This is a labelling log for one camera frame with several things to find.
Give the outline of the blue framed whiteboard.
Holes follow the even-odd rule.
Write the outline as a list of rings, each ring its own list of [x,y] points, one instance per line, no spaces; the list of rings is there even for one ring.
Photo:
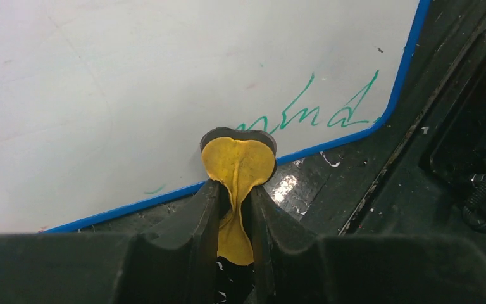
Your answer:
[[[0,233],[71,231],[195,191],[199,141],[280,163],[370,135],[429,1],[0,1]]]

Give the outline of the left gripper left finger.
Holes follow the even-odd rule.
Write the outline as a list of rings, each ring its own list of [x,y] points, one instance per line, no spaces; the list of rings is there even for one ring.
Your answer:
[[[148,303],[212,303],[220,185],[208,180],[181,209],[142,234]]]

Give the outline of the yellow bone-shaped eraser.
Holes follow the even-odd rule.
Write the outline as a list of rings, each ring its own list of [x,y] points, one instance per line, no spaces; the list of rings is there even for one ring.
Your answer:
[[[225,187],[230,203],[220,220],[217,255],[236,265],[250,265],[254,256],[244,230],[242,204],[254,187],[273,175],[276,141],[263,130],[217,127],[202,137],[200,149],[208,177]]]

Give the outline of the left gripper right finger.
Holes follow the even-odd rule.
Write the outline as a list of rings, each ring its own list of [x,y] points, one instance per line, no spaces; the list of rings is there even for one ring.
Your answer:
[[[251,191],[258,303],[322,303],[316,234],[280,208],[264,187]]]

